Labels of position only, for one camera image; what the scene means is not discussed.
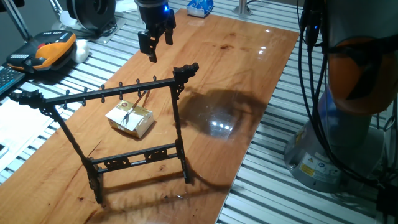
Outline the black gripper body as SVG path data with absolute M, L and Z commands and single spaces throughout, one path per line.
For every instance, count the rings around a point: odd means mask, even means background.
M 136 4 L 150 36 L 173 34 L 176 21 L 168 0 L 136 0 Z

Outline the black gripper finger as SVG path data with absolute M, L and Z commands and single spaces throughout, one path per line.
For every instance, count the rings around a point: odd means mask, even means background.
M 167 44 L 167 45 L 172 45 L 174 42 L 173 42 L 173 31 L 174 31 L 174 28 L 173 27 L 167 27 L 166 29 L 165 29 L 165 43 Z
M 155 53 L 157 42 L 156 39 L 152 40 L 149 30 L 145 30 L 144 32 L 140 31 L 138 33 L 138 40 L 141 53 L 146 54 L 151 62 L 157 62 Z

